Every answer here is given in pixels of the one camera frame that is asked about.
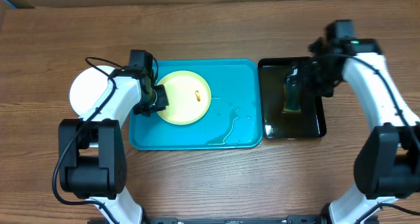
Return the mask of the white plate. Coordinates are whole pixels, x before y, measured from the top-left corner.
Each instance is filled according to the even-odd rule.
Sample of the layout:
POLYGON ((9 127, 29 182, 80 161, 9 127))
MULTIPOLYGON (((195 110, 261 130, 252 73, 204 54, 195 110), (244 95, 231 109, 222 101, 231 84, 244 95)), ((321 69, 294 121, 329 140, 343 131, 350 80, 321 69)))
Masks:
POLYGON ((90 67, 80 73, 70 87, 69 99, 77 115, 82 115, 91 109, 95 102, 108 87, 108 77, 90 67))

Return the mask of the yellow plate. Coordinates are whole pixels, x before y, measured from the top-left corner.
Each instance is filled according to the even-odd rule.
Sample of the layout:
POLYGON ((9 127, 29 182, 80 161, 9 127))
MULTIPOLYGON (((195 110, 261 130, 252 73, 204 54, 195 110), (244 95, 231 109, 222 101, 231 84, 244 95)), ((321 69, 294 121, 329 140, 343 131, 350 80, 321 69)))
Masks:
POLYGON ((158 115, 171 124, 188 125, 198 121, 211 104, 209 84, 197 73, 179 70, 160 81, 166 90, 169 105, 158 115))

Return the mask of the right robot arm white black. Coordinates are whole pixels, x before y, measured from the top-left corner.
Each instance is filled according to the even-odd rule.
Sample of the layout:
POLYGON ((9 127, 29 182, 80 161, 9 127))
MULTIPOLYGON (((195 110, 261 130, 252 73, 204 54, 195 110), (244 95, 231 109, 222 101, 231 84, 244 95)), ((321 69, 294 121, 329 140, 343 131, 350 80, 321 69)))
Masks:
POLYGON ((291 75, 325 95, 347 82, 367 118, 369 137, 354 162, 354 183, 328 204, 325 223, 375 223, 373 214, 419 192, 419 116, 405 103, 374 39, 317 39, 312 58, 291 75))

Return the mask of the green yellow sponge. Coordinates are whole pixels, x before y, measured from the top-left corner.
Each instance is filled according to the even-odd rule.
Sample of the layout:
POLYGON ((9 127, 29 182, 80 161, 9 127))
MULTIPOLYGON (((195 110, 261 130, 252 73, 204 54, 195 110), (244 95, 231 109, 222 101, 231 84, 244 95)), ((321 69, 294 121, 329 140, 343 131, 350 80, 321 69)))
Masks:
POLYGON ((296 66, 291 67, 283 81, 283 112, 287 114, 301 111, 301 84, 296 66))

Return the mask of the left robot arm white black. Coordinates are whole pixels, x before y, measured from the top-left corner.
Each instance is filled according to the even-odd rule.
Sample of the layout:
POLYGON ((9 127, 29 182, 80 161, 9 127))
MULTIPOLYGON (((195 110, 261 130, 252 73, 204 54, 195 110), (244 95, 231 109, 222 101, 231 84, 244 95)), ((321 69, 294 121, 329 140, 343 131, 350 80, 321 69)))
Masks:
POLYGON ((149 223, 128 188, 121 127, 133 109, 149 116, 161 108, 156 66, 91 66, 70 87, 77 119, 58 126, 55 198, 68 206, 95 206, 108 223, 149 223))

